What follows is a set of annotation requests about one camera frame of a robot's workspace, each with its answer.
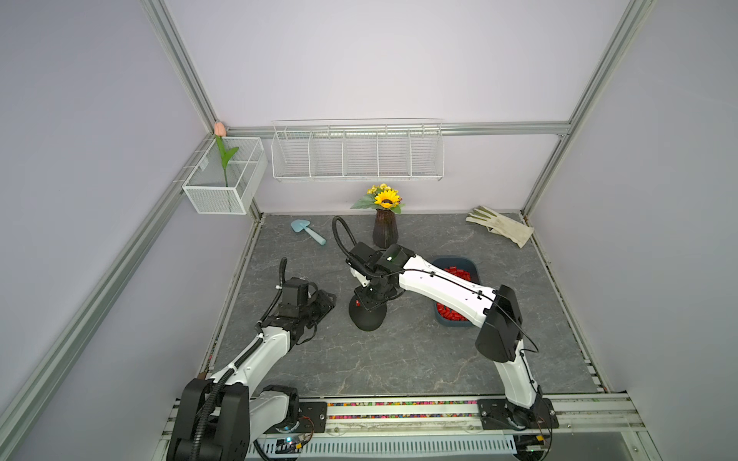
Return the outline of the black dome screw fixture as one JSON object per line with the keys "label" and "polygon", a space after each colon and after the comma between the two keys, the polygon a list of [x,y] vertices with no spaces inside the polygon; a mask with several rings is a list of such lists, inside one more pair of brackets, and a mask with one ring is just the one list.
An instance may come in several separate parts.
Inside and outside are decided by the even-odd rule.
{"label": "black dome screw fixture", "polygon": [[355,300],[359,299],[354,295],[349,303],[349,315],[352,322],[363,332],[374,332],[378,330],[387,314],[387,304],[375,305],[374,307],[366,307],[361,304],[360,307],[355,305]]}

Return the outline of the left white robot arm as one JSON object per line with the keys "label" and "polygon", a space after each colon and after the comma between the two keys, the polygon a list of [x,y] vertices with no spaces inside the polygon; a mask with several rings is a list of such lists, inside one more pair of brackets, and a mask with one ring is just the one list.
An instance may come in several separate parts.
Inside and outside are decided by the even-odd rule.
{"label": "left white robot arm", "polygon": [[281,282],[249,345],[210,378],[194,378],[184,387],[166,458],[243,460],[270,428],[297,426],[296,388],[257,389],[280,359],[305,342],[305,331],[316,330],[335,307],[336,295],[314,282]]}

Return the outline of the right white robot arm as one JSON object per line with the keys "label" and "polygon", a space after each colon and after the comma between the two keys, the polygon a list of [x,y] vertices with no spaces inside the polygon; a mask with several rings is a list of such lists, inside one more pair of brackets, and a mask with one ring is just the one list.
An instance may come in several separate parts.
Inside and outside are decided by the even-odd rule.
{"label": "right white robot arm", "polygon": [[495,363],[509,411],[534,410],[540,400],[540,387],[526,358],[526,334],[514,290],[506,285],[491,288],[463,280],[397,244],[382,251],[359,242],[344,255],[359,281],[349,313],[360,330],[378,330],[386,318],[387,304],[406,292],[449,307],[480,329],[475,346]]}

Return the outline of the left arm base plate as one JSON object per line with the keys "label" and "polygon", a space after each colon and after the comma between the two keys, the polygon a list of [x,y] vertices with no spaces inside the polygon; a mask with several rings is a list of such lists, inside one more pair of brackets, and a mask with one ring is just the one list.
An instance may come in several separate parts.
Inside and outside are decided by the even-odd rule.
{"label": "left arm base plate", "polygon": [[322,401],[301,401],[298,410],[288,411],[288,421],[267,428],[266,434],[324,433],[328,423],[328,405]]}

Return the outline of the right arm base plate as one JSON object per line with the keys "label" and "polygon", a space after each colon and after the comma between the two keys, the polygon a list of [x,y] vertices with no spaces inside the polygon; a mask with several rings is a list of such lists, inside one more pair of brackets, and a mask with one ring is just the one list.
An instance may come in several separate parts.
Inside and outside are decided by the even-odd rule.
{"label": "right arm base plate", "polygon": [[559,421],[550,399],[537,395],[530,408],[515,405],[507,399],[478,400],[484,430],[556,429]]}

